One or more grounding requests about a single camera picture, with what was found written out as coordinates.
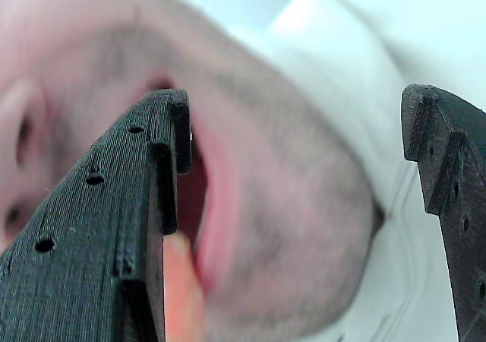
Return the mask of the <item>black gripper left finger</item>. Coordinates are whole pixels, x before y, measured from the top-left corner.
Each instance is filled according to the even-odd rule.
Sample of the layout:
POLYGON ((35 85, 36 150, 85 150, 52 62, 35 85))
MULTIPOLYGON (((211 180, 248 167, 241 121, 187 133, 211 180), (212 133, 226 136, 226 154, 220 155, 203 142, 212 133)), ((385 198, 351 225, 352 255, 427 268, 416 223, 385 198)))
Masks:
POLYGON ((163 341, 163 238, 191 170, 184 90, 130 108, 1 257, 3 341, 163 341))

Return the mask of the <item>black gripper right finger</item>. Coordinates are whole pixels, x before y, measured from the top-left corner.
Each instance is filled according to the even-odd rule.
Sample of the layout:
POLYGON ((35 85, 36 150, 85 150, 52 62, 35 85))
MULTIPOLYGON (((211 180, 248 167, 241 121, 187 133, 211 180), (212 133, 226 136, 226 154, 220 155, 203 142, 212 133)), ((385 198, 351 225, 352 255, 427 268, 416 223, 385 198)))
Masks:
POLYGON ((404 157, 438 216, 460 341, 485 339, 485 114, 438 87, 402 92, 404 157))

